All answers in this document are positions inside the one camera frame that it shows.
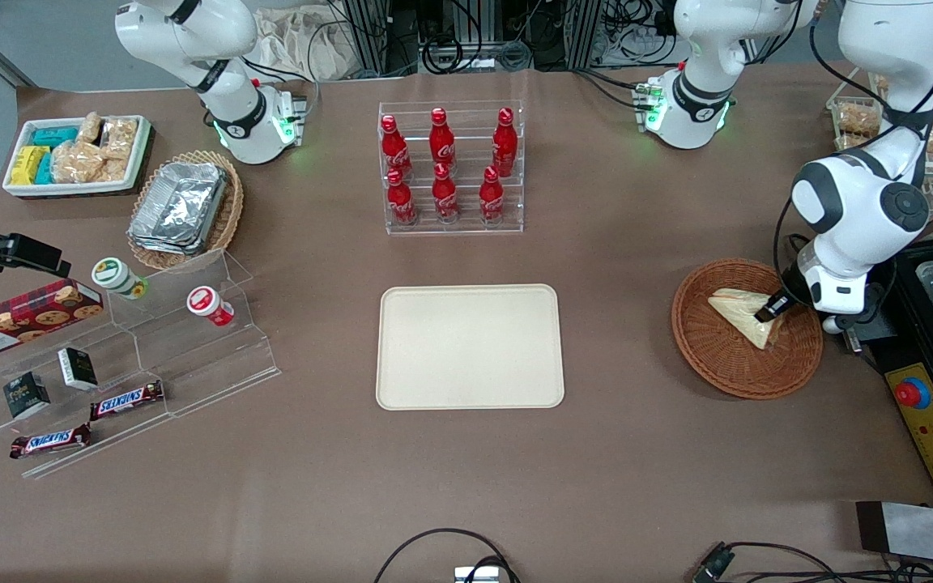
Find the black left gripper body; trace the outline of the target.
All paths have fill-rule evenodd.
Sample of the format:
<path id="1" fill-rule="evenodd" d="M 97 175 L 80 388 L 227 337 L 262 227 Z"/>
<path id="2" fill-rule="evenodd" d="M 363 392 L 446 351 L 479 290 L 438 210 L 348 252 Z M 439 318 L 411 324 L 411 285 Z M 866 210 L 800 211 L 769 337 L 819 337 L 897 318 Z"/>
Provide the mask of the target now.
<path id="1" fill-rule="evenodd" d="M 806 278 L 799 268 L 799 259 L 794 258 L 787 269 L 782 271 L 782 294 L 787 298 L 782 312 L 790 309 L 796 309 L 797 306 L 806 306 L 808 309 L 814 308 L 814 302 L 810 289 L 808 289 Z"/>

